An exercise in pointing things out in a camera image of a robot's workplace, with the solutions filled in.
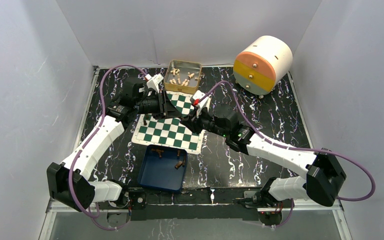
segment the chessboard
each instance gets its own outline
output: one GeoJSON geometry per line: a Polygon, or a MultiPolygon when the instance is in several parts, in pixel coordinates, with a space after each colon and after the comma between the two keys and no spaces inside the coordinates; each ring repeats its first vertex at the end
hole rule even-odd
{"type": "MultiPolygon", "coordinates": [[[[194,109],[190,101],[191,94],[167,91],[167,96],[184,116],[194,109]]],[[[142,114],[131,141],[135,144],[167,146],[184,149],[189,154],[200,154],[204,133],[204,130],[200,134],[192,133],[180,124],[178,118],[155,120],[150,114],[142,114]]]]}

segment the green square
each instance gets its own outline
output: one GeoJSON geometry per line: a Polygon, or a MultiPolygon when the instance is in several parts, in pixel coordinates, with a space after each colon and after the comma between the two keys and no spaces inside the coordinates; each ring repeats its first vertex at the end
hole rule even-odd
{"type": "Polygon", "coordinates": [[[176,133],[174,131],[168,131],[168,137],[171,139],[175,139],[176,133]]]}
{"type": "Polygon", "coordinates": [[[180,123],[180,120],[177,118],[173,118],[173,120],[171,121],[171,125],[179,126],[179,123],[180,123]]]}
{"type": "Polygon", "coordinates": [[[166,130],[166,131],[170,130],[170,124],[164,123],[164,125],[162,126],[162,130],[166,130]]]}
{"type": "Polygon", "coordinates": [[[180,134],[184,134],[184,133],[185,133],[185,129],[186,129],[186,127],[184,127],[184,126],[179,126],[179,127],[177,128],[177,131],[176,131],[176,132],[178,132],[178,133],[180,133],[180,134]]]}
{"type": "Polygon", "coordinates": [[[147,133],[147,127],[146,126],[140,126],[139,133],[146,134],[147,133]]]}
{"type": "Polygon", "coordinates": [[[185,134],[183,135],[183,141],[190,141],[191,140],[191,135],[185,134]]]}
{"type": "Polygon", "coordinates": [[[184,105],[183,105],[183,108],[184,108],[184,109],[190,109],[191,106],[192,106],[191,103],[189,103],[189,102],[185,102],[184,105]]]}
{"type": "Polygon", "coordinates": [[[161,136],[161,129],[155,129],[154,131],[153,131],[153,134],[152,135],[154,135],[154,136],[161,136]]]}
{"type": "Polygon", "coordinates": [[[155,126],[157,125],[157,123],[155,121],[149,121],[148,122],[148,128],[155,128],[155,126]]]}
{"type": "Polygon", "coordinates": [[[196,150],[197,147],[198,147],[198,143],[196,143],[196,142],[190,142],[189,143],[189,149],[196,150]]]}
{"type": "Polygon", "coordinates": [[[145,134],[145,137],[143,138],[143,140],[145,140],[145,141],[151,141],[151,139],[152,139],[152,135],[149,135],[149,134],[145,134]]]}
{"type": "Polygon", "coordinates": [[[158,143],[159,144],[166,144],[166,141],[167,141],[167,137],[160,137],[159,140],[158,140],[158,143]]]}
{"type": "Polygon", "coordinates": [[[182,96],[182,95],[179,95],[179,99],[178,100],[181,101],[181,102],[185,102],[186,97],[182,96]]]}
{"type": "Polygon", "coordinates": [[[182,140],[174,140],[173,146],[180,148],[182,146],[182,140]]]}

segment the white wall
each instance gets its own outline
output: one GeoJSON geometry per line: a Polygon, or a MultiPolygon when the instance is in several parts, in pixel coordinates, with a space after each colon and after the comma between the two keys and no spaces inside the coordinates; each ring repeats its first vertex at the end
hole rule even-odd
{"type": "Polygon", "coordinates": [[[92,72],[55,0],[0,0],[0,240],[39,237],[46,169],[73,149],[92,72]]]}
{"type": "MultiPolygon", "coordinates": [[[[313,144],[354,157],[376,180],[369,200],[342,202],[353,239],[384,239],[384,1],[324,0],[291,72],[313,144]]],[[[340,195],[368,193],[368,178],[343,165],[340,195]]]]}
{"type": "Polygon", "coordinates": [[[93,65],[232,64],[263,35],[294,51],[321,0],[57,0],[93,65]]]}

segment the black marble tabletop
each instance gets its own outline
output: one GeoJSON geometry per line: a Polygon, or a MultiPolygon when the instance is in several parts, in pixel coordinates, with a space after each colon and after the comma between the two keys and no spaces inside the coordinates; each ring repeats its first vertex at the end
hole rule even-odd
{"type": "MultiPolygon", "coordinates": [[[[93,129],[102,113],[99,83],[106,69],[101,69],[88,109],[82,139],[93,129]]],[[[165,74],[166,68],[145,68],[151,76],[165,74]]],[[[142,77],[136,69],[116,69],[105,80],[103,93],[109,102],[123,86],[128,76],[142,77]]],[[[226,80],[234,83],[232,67],[204,67],[199,89],[206,93],[215,83],[226,80]]],[[[224,103],[235,107],[232,92],[221,85],[211,98],[210,108],[224,103]]],[[[283,77],[274,90],[263,99],[235,85],[235,93],[251,122],[265,135],[296,147],[309,147],[306,131],[298,110],[288,76],[283,77]]],[[[139,187],[138,174],[147,146],[132,143],[132,136],[139,117],[125,130],[104,153],[96,165],[90,181],[115,179],[128,187],[139,187]]],[[[213,133],[204,135],[201,154],[188,155],[188,164],[183,188],[201,187],[258,187],[271,177],[287,178],[295,174],[266,159],[245,155],[230,150],[224,138],[213,133]]]]}

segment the blue tray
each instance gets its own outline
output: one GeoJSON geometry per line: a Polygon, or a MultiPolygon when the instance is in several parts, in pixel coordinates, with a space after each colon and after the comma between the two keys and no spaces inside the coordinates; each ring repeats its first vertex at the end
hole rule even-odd
{"type": "Polygon", "coordinates": [[[149,145],[146,148],[137,181],[144,188],[178,193],[182,189],[187,163],[188,154],[184,149],[149,145]],[[156,151],[151,151],[151,149],[163,150],[162,158],[156,151]],[[178,150],[180,150],[179,159],[177,157],[178,150]],[[175,165],[182,161],[185,156],[184,167],[180,166],[176,169],[175,165]]]}

